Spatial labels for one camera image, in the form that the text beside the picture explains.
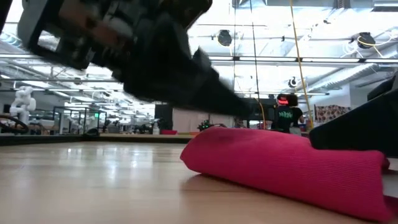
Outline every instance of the speaker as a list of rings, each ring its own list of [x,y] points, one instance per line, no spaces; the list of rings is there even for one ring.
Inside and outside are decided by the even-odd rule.
[[[11,107],[11,105],[4,105],[3,109],[2,109],[2,112],[3,113],[10,113],[10,107]]]

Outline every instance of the yellow cable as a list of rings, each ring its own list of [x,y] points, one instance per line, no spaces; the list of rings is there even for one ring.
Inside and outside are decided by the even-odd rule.
[[[305,102],[307,103],[308,115],[309,115],[309,117],[310,117],[311,129],[313,129],[312,112],[311,112],[311,108],[310,108],[310,102],[309,102],[309,100],[308,100],[307,89],[306,89],[306,87],[305,87],[305,80],[304,80],[304,77],[303,77],[303,69],[302,69],[302,66],[301,66],[301,58],[300,58],[300,51],[299,51],[299,42],[297,41],[296,25],[295,25],[295,23],[294,23],[293,0],[290,0],[290,11],[291,11],[291,13],[292,13],[292,23],[293,23],[293,31],[294,31],[294,41],[295,41],[295,43],[296,43],[298,66],[300,67],[300,76],[301,76],[301,81],[302,81],[303,90],[304,90],[304,97],[305,97]]]
[[[376,50],[376,52],[380,55],[381,58],[384,58],[383,54],[377,49],[376,46],[373,46],[373,48]]]
[[[265,130],[266,129],[266,116],[264,115],[264,108],[262,107],[262,104],[260,102],[260,99],[257,99],[257,102],[259,102],[260,107],[261,107],[261,113],[262,113],[262,128]]]
[[[365,42],[363,42],[362,40],[360,40],[360,38],[361,38],[361,36],[359,36],[359,37],[356,39],[356,41],[358,41],[358,43],[360,43],[360,44],[362,44],[362,45],[370,46],[370,47],[381,46],[381,45],[384,45],[384,44],[388,44],[388,43],[393,39],[392,36],[390,36],[390,39],[387,40],[387,41],[385,41],[385,42],[382,42],[382,43],[379,43],[379,44],[368,44],[368,43],[365,43]]]

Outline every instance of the black object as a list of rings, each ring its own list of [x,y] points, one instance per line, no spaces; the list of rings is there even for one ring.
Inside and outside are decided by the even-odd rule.
[[[362,49],[369,49],[369,48],[373,47],[374,44],[376,44],[376,41],[374,40],[374,38],[371,36],[371,33],[369,33],[369,32],[359,33],[358,40],[365,43],[365,44],[362,44],[362,43],[358,42],[358,47],[360,47]]]
[[[157,125],[160,130],[173,130],[173,122],[163,118],[160,118],[157,121]]]
[[[250,113],[248,105],[218,80],[208,56],[200,49],[193,57],[190,52],[187,29],[211,4],[211,0],[31,1],[22,13],[18,36],[25,48],[50,62],[75,69],[86,69],[92,62],[111,69],[124,83],[124,91],[140,100],[245,116]],[[60,38],[56,51],[41,46],[43,30]]]
[[[291,80],[289,80],[288,86],[291,88],[297,87],[296,77],[293,77]]]
[[[248,123],[249,121],[262,121],[262,110],[260,107],[259,102],[254,99],[254,98],[245,98],[243,99],[245,103],[250,105],[251,107],[251,113],[249,116],[242,116],[240,117],[242,120],[247,120]],[[268,121],[274,121],[276,118],[276,99],[260,99],[260,103],[262,105],[262,108],[264,109],[265,113],[265,118]]]
[[[106,129],[108,128],[108,125],[111,124],[111,120],[105,120],[104,125],[102,126],[102,133],[105,133]]]
[[[29,127],[17,118],[14,118],[14,117],[8,116],[8,115],[3,115],[3,114],[0,114],[0,118],[8,119],[10,121],[15,122],[14,127],[5,125],[4,123],[0,122],[0,128],[7,133],[10,132],[10,133],[14,133],[14,134],[26,134],[29,132]]]
[[[8,12],[10,11],[12,4],[12,0],[1,0],[0,1],[0,32],[2,31],[2,28],[4,27]]]
[[[222,127],[226,128],[225,124],[211,124],[210,120],[204,120],[204,122],[200,123],[198,126],[199,131],[204,131],[211,127]]]
[[[232,44],[232,37],[229,30],[220,30],[217,36],[217,41],[224,47],[229,47]]]
[[[11,105],[4,105],[2,107],[2,112],[3,113],[10,113],[10,108],[11,108]]]
[[[84,135],[87,135],[87,136],[99,136],[100,132],[98,131],[98,128],[91,128],[91,129],[87,130]]]
[[[398,74],[369,93],[369,101],[310,131],[317,149],[378,150],[398,157]]]
[[[173,108],[166,105],[155,105],[155,119],[159,119],[157,124],[160,130],[173,129]]]

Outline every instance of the pink cloth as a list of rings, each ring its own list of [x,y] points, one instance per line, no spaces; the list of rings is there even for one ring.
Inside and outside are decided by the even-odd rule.
[[[320,151],[293,134],[210,128],[189,142],[181,160],[202,174],[354,217],[394,218],[383,196],[381,172],[388,164],[379,151]]]

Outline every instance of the folded fabric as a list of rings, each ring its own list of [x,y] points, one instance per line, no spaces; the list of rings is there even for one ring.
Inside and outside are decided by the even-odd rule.
[[[394,217],[383,196],[388,163],[379,151],[319,151],[292,134],[210,128],[188,143],[181,160],[195,172],[354,217]]]

